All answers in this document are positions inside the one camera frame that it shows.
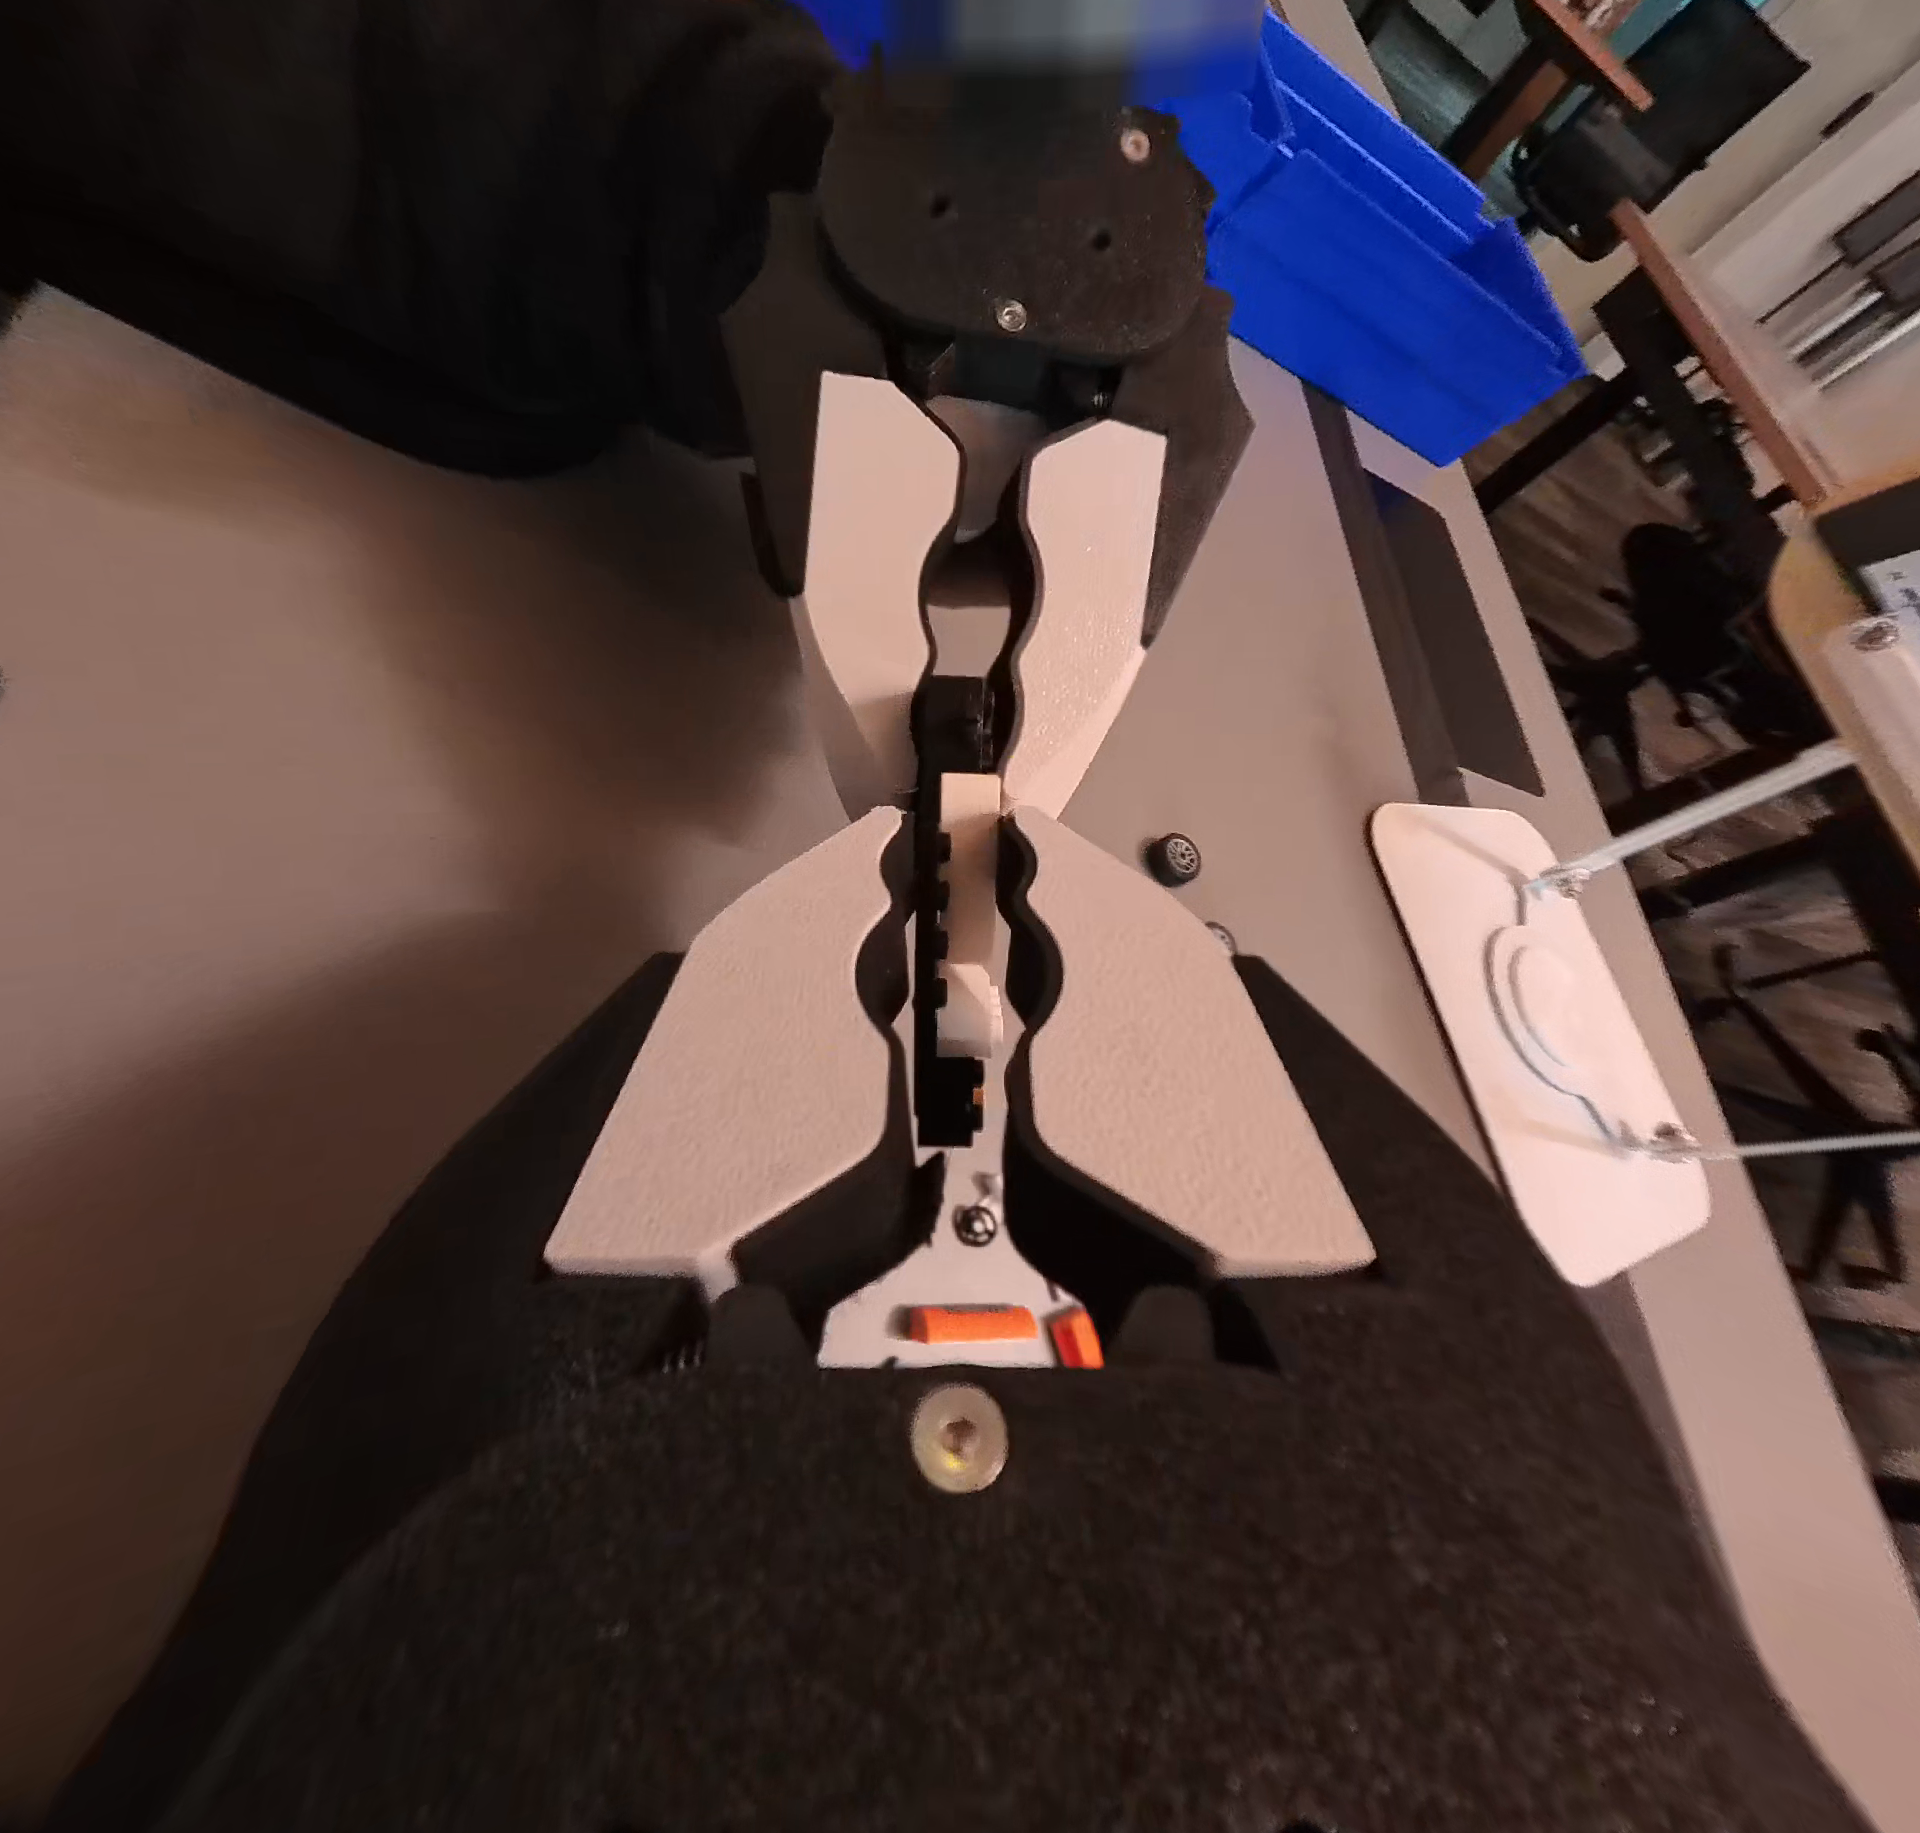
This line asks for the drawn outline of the black office chair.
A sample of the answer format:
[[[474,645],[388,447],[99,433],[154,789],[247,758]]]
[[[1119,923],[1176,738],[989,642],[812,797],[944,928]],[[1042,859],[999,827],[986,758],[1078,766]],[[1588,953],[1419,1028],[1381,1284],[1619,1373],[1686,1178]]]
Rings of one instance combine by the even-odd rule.
[[[1593,90],[1512,153],[1524,225],[1581,262],[1620,244],[1619,206],[1659,208],[1811,65],[1746,0],[1691,0],[1629,68],[1650,93],[1648,110]]]
[[[1714,537],[1668,521],[1633,525],[1620,541],[1625,582],[1602,599],[1632,627],[1627,645],[1585,655],[1550,628],[1534,631],[1578,751],[1605,746],[1629,794],[1648,789],[1636,695],[1661,687],[1680,727],[1712,716],[1750,748],[1796,755],[1830,735],[1811,690],[1761,625]]]

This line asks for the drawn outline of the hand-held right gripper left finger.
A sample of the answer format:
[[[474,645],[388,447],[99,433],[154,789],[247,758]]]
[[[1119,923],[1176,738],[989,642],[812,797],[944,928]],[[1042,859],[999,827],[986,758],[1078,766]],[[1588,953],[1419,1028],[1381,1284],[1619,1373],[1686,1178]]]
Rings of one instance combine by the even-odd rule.
[[[906,812],[869,812],[691,944],[547,1240],[575,1275],[836,1303],[906,1253]]]

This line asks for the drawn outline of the orange lego race car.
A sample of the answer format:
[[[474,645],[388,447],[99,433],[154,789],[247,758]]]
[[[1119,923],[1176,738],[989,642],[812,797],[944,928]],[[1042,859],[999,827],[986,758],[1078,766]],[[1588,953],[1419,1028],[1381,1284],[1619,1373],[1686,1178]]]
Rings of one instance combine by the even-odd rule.
[[[912,1073],[927,1152],[996,1179],[1006,1129],[1006,783],[989,677],[930,673],[916,744]]]

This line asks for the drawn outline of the wooden desk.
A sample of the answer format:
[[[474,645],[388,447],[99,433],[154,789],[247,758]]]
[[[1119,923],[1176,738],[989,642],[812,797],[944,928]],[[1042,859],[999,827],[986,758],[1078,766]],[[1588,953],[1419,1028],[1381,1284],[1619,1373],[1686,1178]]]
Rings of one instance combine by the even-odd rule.
[[[1524,218],[1573,257],[1632,256],[1596,299],[1620,367],[1474,482],[1483,512],[1518,500],[1571,452],[1645,405],[1690,482],[1694,514],[1724,541],[1774,548],[1772,512],[1836,485],[1790,402],[1766,384],[1760,330],[1656,231],[1652,212],[1804,74],[1806,63],[1745,0],[1690,0],[1625,63],[1647,106],[1614,80],[1581,78],[1558,124],[1512,150]]]

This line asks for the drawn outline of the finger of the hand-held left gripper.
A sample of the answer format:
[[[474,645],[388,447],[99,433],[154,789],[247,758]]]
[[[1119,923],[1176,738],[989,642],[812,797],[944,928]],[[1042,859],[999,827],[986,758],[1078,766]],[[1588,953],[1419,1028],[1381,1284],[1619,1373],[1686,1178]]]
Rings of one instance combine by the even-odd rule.
[[[962,477],[962,449],[910,393],[864,375],[822,380],[793,631],[844,805],[914,801],[912,715],[932,655],[924,574],[956,525]]]
[[[1009,663],[1009,812],[1063,812],[1136,685],[1165,461],[1161,435],[1097,421],[1048,439],[1022,473],[1035,591]]]

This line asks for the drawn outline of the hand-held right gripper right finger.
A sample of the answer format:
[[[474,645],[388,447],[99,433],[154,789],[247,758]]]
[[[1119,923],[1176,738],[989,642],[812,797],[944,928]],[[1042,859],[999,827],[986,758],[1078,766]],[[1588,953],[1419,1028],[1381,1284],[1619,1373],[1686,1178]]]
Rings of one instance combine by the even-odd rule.
[[[1365,1270],[1347,1194],[1232,955],[1056,820],[1003,824],[1006,1221],[1084,1303]]]

